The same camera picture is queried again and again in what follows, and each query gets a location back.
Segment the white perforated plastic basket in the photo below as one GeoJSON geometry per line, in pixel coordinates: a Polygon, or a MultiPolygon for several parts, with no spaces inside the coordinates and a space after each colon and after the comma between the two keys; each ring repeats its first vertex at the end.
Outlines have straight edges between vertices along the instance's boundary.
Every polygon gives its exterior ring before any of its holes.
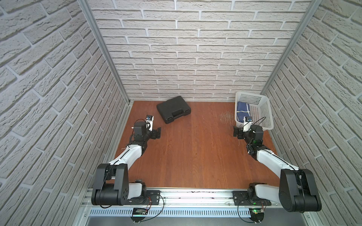
{"type": "Polygon", "coordinates": [[[272,109],[270,100],[267,96],[239,91],[235,94],[235,122],[237,127],[243,125],[237,118],[237,104],[238,102],[249,104],[250,116],[253,118],[253,122],[258,121],[256,124],[262,126],[263,130],[273,130],[274,121],[272,117],[272,109]]]}

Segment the black plastic tool case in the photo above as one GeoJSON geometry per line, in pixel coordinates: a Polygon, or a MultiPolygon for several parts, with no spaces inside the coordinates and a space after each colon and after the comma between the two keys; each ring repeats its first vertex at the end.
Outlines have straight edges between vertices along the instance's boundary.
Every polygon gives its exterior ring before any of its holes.
{"type": "Polygon", "coordinates": [[[191,113],[190,106],[181,96],[164,101],[158,104],[156,108],[166,124],[191,113]]]}

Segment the aluminium frame rail front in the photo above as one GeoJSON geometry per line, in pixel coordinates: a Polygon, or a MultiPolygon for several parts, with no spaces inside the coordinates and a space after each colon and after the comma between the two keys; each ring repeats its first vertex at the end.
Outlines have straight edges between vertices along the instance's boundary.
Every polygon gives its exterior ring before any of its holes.
{"type": "Polygon", "coordinates": [[[167,206],[235,206],[232,191],[247,190],[254,192],[257,197],[271,201],[271,204],[282,206],[291,211],[292,203],[279,198],[278,188],[265,184],[252,186],[248,189],[187,189],[187,188],[147,188],[147,190],[160,190],[167,206]]]}

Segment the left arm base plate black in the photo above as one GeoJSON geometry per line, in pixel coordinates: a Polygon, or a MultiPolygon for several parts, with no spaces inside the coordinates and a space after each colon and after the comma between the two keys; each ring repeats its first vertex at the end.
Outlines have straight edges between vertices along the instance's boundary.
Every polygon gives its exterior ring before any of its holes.
{"type": "Polygon", "coordinates": [[[147,190],[146,194],[127,200],[127,205],[159,205],[160,190],[147,190]]]}

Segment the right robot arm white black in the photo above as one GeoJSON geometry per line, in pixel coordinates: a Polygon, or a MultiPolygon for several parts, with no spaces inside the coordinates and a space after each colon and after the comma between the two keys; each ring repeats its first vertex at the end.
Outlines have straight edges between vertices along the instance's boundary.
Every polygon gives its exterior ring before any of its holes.
{"type": "Polygon", "coordinates": [[[233,136],[246,142],[248,154],[280,179],[279,186],[251,183],[247,200],[252,205],[266,200],[276,202],[288,212],[321,211],[322,202],[314,174],[276,155],[263,144],[263,135],[259,125],[247,123],[243,127],[233,127],[233,136]]]}

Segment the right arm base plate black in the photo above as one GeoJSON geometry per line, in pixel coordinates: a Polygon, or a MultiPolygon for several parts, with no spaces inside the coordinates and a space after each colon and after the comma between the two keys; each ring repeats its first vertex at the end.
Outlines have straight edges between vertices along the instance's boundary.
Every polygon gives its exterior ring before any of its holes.
{"type": "Polygon", "coordinates": [[[235,206],[250,205],[250,206],[271,206],[272,203],[269,200],[261,199],[256,196],[254,192],[247,190],[232,191],[232,197],[235,206]]]}

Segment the blue checked pillowcase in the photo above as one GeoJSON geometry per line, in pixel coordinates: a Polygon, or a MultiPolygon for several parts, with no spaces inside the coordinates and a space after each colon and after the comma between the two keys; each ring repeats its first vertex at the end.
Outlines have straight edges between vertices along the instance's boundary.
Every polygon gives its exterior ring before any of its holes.
{"type": "Polygon", "coordinates": [[[237,102],[236,116],[239,122],[251,121],[250,105],[244,102],[237,102]]]}

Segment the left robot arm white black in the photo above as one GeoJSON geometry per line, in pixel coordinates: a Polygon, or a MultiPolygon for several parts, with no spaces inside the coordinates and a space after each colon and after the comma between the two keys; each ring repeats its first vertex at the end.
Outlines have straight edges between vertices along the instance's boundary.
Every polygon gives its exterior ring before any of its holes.
{"type": "Polygon", "coordinates": [[[159,139],[161,129],[153,129],[154,117],[138,119],[133,125],[133,132],[125,150],[109,163],[100,164],[96,169],[91,196],[91,203],[102,208],[122,205],[149,204],[147,187],[138,180],[129,182],[128,170],[147,149],[150,139],[159,139]]]}

